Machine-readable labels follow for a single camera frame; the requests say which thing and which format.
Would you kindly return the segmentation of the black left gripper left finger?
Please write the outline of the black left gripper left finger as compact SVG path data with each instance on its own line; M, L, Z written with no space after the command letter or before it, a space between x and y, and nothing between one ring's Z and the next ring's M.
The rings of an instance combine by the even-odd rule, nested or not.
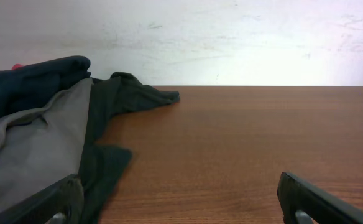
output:
M78 223L83 207L83 186L72 174L1 212L0 224Z

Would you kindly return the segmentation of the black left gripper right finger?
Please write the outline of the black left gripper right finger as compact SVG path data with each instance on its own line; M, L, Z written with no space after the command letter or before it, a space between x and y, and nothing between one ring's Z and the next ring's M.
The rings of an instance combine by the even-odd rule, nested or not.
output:
M288 224L363 224L363 211L289 172L281 173L277 197Z

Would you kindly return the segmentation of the navy blue shorts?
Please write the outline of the navy blue shorts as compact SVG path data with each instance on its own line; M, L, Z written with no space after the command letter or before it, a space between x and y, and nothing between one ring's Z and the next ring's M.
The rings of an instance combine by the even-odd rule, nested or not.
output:
M89 78L90 65L84 56L71 56L0 71L0 118L45 106L59 91Z

